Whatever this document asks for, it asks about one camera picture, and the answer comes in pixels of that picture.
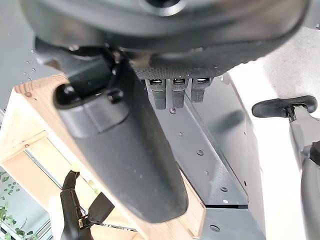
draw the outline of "rivet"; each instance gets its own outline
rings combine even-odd
[[[198,151],[196,151],[196,154],[198,154],[199,156],[203,156],[205,153],[204,153],[204,151],[199,149]]]

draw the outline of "black rubber end cap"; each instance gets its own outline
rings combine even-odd
[[[252,114],[257,118],[287,118],[287,110],[289,106],[304,106],[309,113],[313,113],[318,102],[314,96],[299,96],[294,98],[277,98],[267,101],[261,101],[252,107]]]

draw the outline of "gray metal frame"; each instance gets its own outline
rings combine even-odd
[[[184,108],[171,107],[171,86],[166,87],[167,108],[155,113],[177,162],[207,207],[202,239],[233,240],[236,234],[239,240],[264,240],[257,140],[230,76],[216,77],[201,103],[191,103],[189,84]]]

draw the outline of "wooden frame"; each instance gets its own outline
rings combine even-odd
[[[133,215],[111,194],[108,186],[100,182],[99,177],[68,134],[53,106],[54,89],[66,82],[64,75],[57,74],[13,88],[0,131],[0,163],[3,168],[47,210],[50,196],[58,195],[60,189],[24,150],[28,149],[59,184],[63,183],[72,165],[78,166],[81,175],[85,176],[85,179],[92,180],[115,205],[105,222],[138,230],[137,233],[96,226],[92,228],[95,240],[200,238],[205,207],[183,175],[189,198],[187,212],[181,217],[157,224],[145,222]],[[97,196],[83,177],[77,180],[76,192],[84,209],[88,209]]]

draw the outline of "screw hole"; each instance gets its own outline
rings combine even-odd
[[[204,153],[204,151],[199,149],[198,151],[196,151],[196,154],[198,154],[199,156],[203,156],[205,153]]]
[[[216,225],[210,225],[210,229],[216,233],[220,232],[220,228]]]
[[[222,192],[224,192],[224,193],[228,192],[228,188],[226,188],[226,187],[224,187],[224,186],[222,186],[222,187],[220,188],[220,190],[221,190]]]
[[[169,112],[170,112],[171,114],[176,114],[177,110],[176,110],[174,107],[171,107],[171,108],[169,109]]]

